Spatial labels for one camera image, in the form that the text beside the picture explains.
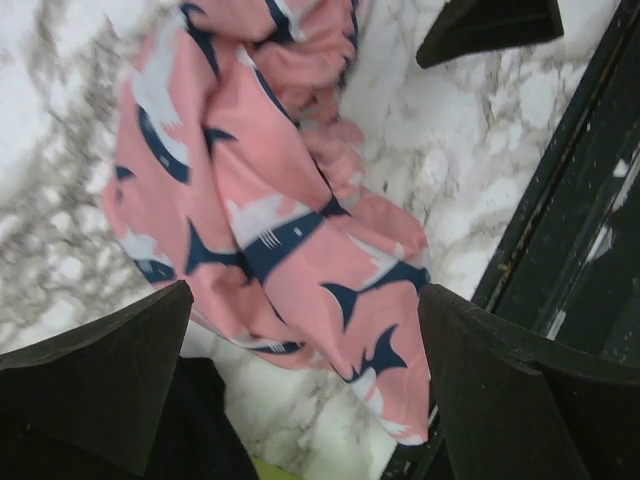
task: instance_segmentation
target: pink fabric with shark print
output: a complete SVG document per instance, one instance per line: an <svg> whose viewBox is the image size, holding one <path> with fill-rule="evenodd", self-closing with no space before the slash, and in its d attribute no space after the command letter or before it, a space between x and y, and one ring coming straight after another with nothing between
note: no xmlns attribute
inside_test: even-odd
<svg viewBox="0 0 640 480"><path fill-rule="evenodd" d="M420 224L363 185L336 99L368 3L199 0L146 39L122 93L109 221L192 319L280 367L336 371L399 442L427 438Z"/></svg>

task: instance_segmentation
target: crumpled cloth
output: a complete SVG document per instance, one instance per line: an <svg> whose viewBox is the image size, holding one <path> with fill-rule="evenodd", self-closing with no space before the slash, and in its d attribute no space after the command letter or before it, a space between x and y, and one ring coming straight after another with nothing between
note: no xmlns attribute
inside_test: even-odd
<svg viewBox="0 0 640 480"><path fill-rule="evenodd" d="M280 367L334 370L416 445L428 431L427 239L361 184L362 133L337 114L367 10L180 4L124 83L104 208L154 287L188 282L194 321Z"/></svg>

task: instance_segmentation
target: white marble surface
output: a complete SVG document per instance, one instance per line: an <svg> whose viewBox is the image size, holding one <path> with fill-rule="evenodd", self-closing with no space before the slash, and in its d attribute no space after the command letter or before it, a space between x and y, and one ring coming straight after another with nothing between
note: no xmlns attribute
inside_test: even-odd
<svg viewBox="0 0 640 480"><path fill-rule="evenodd" d="M367 182L425 225L434 277L470 297L617 0L559 0L565 38L422 71L444 0L377 0L342 102L364 130ZM99 207L117 84L173 0L0 1L0 351L149 291ZM378 478L395 444L335 376L285 372L199 327L250 452L307 480Z"/></svg>

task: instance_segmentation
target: yellow-green object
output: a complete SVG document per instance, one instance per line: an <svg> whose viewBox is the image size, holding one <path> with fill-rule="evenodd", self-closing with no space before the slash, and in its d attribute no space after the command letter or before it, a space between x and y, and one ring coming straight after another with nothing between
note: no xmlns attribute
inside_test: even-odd
<svg viewBox="0 0 640 480"><path fill-rule="evenodd" d="M255 458L252 460L260 480L300 480L298 477L294 477L278 467L256 460Z"/></svg>

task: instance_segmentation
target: fabric fold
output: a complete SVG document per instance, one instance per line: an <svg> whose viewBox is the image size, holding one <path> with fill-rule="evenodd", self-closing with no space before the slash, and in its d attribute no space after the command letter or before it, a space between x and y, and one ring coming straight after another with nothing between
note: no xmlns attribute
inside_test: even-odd
<svg viewBox="0 0 640 480"><path fill-rule="evenodd" d="M181 4L125 82L104 207L154 287L188 282L194 321L280 367L336 371L412 445L428 430L427 239L362 185L362 133L337 115L368 8Z"/></svg>

